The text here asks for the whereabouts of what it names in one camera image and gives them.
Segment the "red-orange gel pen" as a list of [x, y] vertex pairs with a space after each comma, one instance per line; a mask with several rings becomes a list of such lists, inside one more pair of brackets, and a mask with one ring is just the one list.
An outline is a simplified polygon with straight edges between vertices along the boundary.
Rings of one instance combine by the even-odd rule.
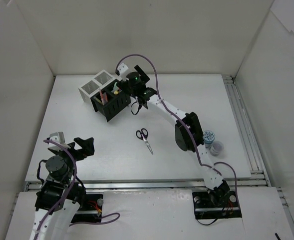
[[104, 94], [102, 93], [102, 90], [99, 90], [99, 94], [100, 94], [102, 105], [104, 105], [105, 104], [105, 99], [104, 99]]

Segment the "black handled scissors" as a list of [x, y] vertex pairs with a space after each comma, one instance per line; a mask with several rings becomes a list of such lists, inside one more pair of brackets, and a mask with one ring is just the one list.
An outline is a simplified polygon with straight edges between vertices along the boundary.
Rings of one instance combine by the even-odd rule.
[[153, 153], [153, 150], [152, 150], [152, 148], [151, 148], [151, 146], [150, 146], [150, 144], [149, 144], [149, 142], [147, 140], [147, 138], [148, 138], [148, 131], [147, 131], [147, 129], [145, 129], [145, 128], [138, 129], [136, 131], [136, 137], [138, 139], [140, 139], [140, 140], [142, 140], [142, 141], [145, 142], [145, 144], [146, 144], [149, 152], [153, 155], [154, 154]]

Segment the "clear jar of rubber bands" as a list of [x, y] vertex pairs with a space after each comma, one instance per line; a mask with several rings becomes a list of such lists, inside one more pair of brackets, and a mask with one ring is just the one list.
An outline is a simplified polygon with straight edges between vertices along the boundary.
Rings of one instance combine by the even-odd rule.
[[224, 150], [224, 145], [220, 141], [214, 141], [210, 146], [210, 154], [213, 156], [218, 156]]

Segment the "green highlighter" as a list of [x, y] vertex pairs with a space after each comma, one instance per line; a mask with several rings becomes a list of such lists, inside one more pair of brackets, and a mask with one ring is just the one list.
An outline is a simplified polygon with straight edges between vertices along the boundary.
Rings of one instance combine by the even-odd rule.
[[119, 90], [119, 87], [117, 86], [117, 82], [115, 82], [113, 86], [113, 91], [118, 91], [118, 90]]

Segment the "purple gel pen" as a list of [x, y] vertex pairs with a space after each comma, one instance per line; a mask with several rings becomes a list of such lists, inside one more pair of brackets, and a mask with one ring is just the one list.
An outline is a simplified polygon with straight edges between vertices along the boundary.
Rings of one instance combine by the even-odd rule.
[[108, 96], [106, 92], [103, 94], [103, 99], [105, 104], [108, 103]]

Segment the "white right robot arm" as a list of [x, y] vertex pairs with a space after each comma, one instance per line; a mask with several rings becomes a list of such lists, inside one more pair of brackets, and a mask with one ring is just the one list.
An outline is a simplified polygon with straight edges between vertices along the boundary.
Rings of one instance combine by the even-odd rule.
[[141, 107], [159, 114], [174, 127], [177, 146], [199, 162], [209, 203], [219, 206], [226, 202], [230, 187], [208, 156], [198, 116], [194, 112], [179, 110], [164, 100], [157, 90], [146, 86], [150, 80], [147, 74], [138, 65], [134, 69], [131, 71], [124, 63], [116, 67], [115, 73], [121, 77], [118, 87], [135, 98]]

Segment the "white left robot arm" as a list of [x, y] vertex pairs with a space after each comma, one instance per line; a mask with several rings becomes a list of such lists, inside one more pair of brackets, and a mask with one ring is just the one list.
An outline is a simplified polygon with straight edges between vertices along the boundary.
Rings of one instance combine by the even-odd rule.
[[77, 177], [78, 161], [94, 155], [94, 139], [74, 138], [65, 143], [63, 133], [44, 140], [53, 153], [44, 160], [48, 171], [37, 192], [31, 240], [62, 240], [76, 212], [87, 203], [86, 190]]

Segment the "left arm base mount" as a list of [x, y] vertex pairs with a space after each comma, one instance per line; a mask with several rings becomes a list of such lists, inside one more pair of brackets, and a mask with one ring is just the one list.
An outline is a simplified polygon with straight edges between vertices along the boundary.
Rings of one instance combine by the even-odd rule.
[[88, 193], [71, 223], [100, 223], [102, 217], [103, 194]]

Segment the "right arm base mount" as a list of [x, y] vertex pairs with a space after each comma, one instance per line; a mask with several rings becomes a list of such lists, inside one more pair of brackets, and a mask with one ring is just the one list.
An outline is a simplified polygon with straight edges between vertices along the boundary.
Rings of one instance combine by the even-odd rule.
[[220, 203], [213, 203], [206, 191], [192, 192], [194, 216], [196, 220], [220, 220], [242, 218], [236, 193], [231, 190]]

